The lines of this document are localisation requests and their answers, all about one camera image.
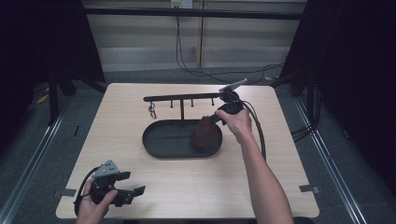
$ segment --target black oval tray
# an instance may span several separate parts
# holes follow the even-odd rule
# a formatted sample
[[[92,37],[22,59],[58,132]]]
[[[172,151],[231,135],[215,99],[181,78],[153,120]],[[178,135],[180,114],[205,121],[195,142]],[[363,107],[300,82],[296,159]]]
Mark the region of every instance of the black oval tray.
[[[164,119],[150,124],[143,133],[143,145],[148,154],[159,159],[205,158],[216,154],[222,142],[222,132],[216,125],[215,140],[207,147],[195,147],[190,135],[199,119]]]

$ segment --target power outlet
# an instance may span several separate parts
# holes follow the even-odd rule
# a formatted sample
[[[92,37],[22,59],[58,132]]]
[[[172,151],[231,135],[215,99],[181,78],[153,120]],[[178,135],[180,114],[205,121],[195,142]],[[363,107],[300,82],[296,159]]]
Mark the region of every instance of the power outlet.
[[[192,0],[181,0],[181,8],[192,8]]]
[[[171,0],[171,8],[181,8],[181,0]]]

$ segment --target forearm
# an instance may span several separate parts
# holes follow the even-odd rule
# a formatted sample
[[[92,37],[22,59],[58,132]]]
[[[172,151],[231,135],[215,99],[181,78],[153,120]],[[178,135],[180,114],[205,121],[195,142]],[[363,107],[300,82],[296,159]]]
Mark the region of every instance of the forearm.
[[[286,194],[263,159],[252,133],[242,137],[241,147],[250,198],[258,223],[292,223]]]

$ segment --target table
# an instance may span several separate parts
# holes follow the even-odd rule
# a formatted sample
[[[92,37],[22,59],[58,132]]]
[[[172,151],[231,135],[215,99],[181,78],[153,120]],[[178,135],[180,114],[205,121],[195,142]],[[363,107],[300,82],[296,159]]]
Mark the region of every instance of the table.
[[[116,182],[117,189],[146,186],[142,196],[132,204],[110,206],[107,218],[120,219],[189,219],[254,218],[248,180],[239,144],[226,126],[217,154],[204,159],[161,160],[151,157],[142,143],[142,134],[154,121],[146,96],[218,92],[219,85],[180,84],[110,84],[98,109],[90,132],[80,152],[67,189],[78,189],[85,175],[112,159],[131,177]],[[316,217],[318,206],[308,185],[304,168],[290,135],[282,109],[271,87],[241,86],[235,90],[242,100],[255,108],[265,136],[267,162],[283,186],[295,217]],[[223,105],[219,98],[185,101],[185,119],[212,115]],[[157,120],[180,119],[180,105],[156,102]],[[257,130],[253,129],[259,140]],[[75,218],[75,197],[63,196],[56,215]]]

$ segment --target wire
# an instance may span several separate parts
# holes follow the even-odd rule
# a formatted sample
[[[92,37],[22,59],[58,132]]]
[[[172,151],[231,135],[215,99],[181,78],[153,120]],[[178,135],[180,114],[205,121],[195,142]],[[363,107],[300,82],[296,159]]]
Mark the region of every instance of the wire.
[[[321,109],[321,101],[323,96],[321,95],[320,91],[318,90],[318,86],[315,87],[315,99],[314,99],[314,117],[312,120],[312,123],[306,127],[300,128],[297,131],[291,132],[291,135],[293,136],[293,141],[294,143],[300,141],[301,139],[305,138],[309,134],[311,134],[317,127],[319,123],[319,117],[320,117],[320,109]]]
[[[259,137],[260,137],[260,144],[262,145],[262,156],[264,157],[264,160],[267,160],[267,154],[265,151],[265,141],[264,141],[264,134],[262,133],[262,125],[259,122],[259,119],[257,118],[256,111],[254,110],[254,107],[252,106],[251,103],[247,101],[241,101],[241,103],[245,106],[247,111],[250,113],[251,117],[253,117],[254,122],[256,123],[257,131],[259,132]]]
[[[293,77],[295,77],[296,75],[299,75],[303,71],[304,71],[304,69],[287,74],[287,75],[283,76],[282,78],[278,79],[277,81],[271,83],[269,86],[272,88],[276,88],[276,87],[280,86],[281,84],[290,81]]]
[[[87,182],[87,180],[88,180],[88,178],[90,177],[90,175],[91,175],[93,172],[97,171],[99,168],[100,168],[100,166],[93,168],[93,169],[85,176],[84,180],[82,181],[81,185],[79,186],[79,190],[78,190],[78,194],[77,194],[77,197],[76,197],[76,201],[74,202],[76,216],[78,216],[79,204],[81,203],[82,198],[86,197],[87,195],[90,195],[90,194],[86,194],[86,195],[81,196],[81,192],[82,192],[82,189],[84,188],[85,182]]]
[[[190,70],[190,69],[186,66],[186,64],[185,64],[185,62],[184,62],[183,54],[182,54],[181,38],[180,38],[180,19],[179,19],[179,17],[177,17],[177,49],[176,49],[176,60],[177,60],[177,65],[178,65],[178,67],[181,68],[183,71],[188,72],[188,73],[191,74],[191,75],[194,75],[194,76],[197,76],[197,77],[212,77],[212,78],[214,78],[214,79],[217,80],[217,81],[224,82],[224,83],[227,83],[227,84],[229,84],[230,82],[227,81],[227,80],[218,78],[218,77],[216,77],[216,76],[219,76],[219,75],[230,75],[230,74],[254,74],[254,73],[262,73],[259,79],[255,80],[255,81],[253,81],[253,82],[251,82],[251,83],[248,83],[248,84],[246,84],[246,85],[253,85],[253,84],[256,84],[256,83],[260,82],[260,81],[263,79],[263,77],[264,77],[264,72],[265,72],[265,71],[268,71],[268,70],[270,70],[270,69],[273,69],[273,68],[276,68],[276,67],[279,67],[279,66],[283,66],[283,65],[284,65],[284,63],[267,64],[267,65],[265,65],[265,66],[264,66],[262,69],[260,69],[260,70],[243,71],[243,72],[220,72],[220,73],[212,73],[212,74],[208,74],[208,73],[201,72],[201,71]]]

